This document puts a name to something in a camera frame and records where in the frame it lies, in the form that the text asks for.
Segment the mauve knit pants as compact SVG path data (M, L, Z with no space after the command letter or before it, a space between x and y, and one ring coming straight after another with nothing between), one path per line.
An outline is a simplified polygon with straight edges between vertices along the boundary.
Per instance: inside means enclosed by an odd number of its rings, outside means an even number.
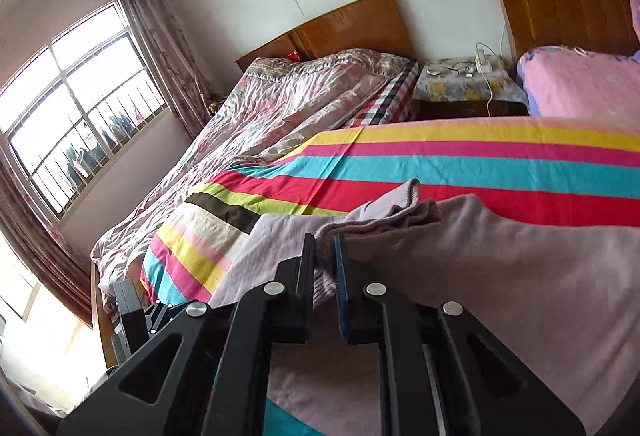
M314 235L314 334L276 351L269 398L327 435L380 432L376 351L341 342L331 240L416 303L460 303L582 421L591 435L639 430L639 232L500 217L475 196L421 201L408 181L345 217L265 214L212 306L271 280Z

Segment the window with metal bars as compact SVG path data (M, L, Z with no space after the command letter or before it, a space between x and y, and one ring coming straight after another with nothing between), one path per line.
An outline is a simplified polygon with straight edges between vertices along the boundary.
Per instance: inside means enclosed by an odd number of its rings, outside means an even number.
M1 89L3 151L63 218L166 103L116 3L52 38Z

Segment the rainbow striped bed sheet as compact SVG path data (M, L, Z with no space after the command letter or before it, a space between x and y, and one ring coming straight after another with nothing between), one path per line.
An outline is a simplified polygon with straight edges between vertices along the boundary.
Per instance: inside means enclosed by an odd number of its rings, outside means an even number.
M152 300L212 306L263 215L341 218L408 181L421 201L472 195L526 225L639 232L637 129L576 118L352 128L319 133L272 162L235 162L200 183L154 234L141 282ZM271 399L268 412L270 434L321 433Z

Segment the floral pink curtain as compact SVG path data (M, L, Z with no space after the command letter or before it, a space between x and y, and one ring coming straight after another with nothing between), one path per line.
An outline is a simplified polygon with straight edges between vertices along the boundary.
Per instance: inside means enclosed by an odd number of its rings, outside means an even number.
M209 84L167 0L117 0L172 114L190 138L210 119Z

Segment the pink floral quilt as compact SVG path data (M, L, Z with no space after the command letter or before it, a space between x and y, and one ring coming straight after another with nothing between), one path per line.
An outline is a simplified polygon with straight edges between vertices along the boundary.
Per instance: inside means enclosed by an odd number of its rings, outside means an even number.
M324 130L342 128L412 60L348 49L318 60L256 58L176 165L91 251L104 310L155 232L207 178L239 161L267 162Z

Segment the plaid checkered sheet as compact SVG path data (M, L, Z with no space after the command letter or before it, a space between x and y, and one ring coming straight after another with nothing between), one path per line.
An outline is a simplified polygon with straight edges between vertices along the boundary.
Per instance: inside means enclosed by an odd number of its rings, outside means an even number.
M375 96L363 105L342 128L388 125L405 122L410 115L410 104L419 64L410 61Z

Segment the nightstand with floral cloth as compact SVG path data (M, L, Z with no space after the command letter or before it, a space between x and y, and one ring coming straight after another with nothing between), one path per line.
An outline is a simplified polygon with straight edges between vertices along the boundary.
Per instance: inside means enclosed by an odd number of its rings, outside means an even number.
M488 55L488 73L477 70L474 56L426 63L412 99L419 119L528 116L527 96L500 58Z

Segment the white power strip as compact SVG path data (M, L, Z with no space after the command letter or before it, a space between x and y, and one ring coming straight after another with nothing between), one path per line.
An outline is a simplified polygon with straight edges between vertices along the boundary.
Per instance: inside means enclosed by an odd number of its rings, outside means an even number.
M492 71L490 58L482 47L475 50L475 65L478 73L487 74Z

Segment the left wooden headboard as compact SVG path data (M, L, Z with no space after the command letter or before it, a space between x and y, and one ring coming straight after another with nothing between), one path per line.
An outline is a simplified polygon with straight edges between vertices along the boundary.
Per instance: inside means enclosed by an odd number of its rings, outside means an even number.
M395 0L357 0L345 4L248 52L235 64L245 72L256 58L305 62L355 48L416 58Z

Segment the rolled pink floral blanket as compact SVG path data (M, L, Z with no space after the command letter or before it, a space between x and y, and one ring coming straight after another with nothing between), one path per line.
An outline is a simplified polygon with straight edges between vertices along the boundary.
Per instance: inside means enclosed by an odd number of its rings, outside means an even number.
M629 0L632 28L640 41L640 0Z

